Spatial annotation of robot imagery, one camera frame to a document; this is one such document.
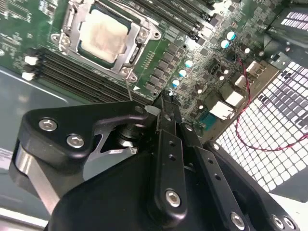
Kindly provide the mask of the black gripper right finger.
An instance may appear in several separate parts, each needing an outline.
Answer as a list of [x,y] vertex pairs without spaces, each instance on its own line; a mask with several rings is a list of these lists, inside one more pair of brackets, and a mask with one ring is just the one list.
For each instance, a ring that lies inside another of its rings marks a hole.
[[183,141],[188,212],[179,231],[297,231],[293,218],[218,144],[202,144],[182,121],[171,97]]

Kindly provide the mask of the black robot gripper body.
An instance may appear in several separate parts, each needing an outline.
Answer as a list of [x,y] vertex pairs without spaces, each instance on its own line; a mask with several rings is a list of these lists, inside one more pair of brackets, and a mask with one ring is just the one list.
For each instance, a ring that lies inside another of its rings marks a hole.
[[207,183],[181,157],[130,157],[68,192],[49,231],[228,231]]

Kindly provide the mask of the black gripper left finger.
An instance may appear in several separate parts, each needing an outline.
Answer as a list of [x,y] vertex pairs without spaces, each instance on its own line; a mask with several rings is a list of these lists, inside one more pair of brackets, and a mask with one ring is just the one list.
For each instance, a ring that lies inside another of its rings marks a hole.
[[138,152],[183,159],[171,96],[162,93],[150,107],[132,101],[31,110],[21,121],[10,164],[12,179],[37,195],[52,213],[72,189],[86,182],[83,171],[91,155],[103,148],[115,153],[117,128],[129,128]]

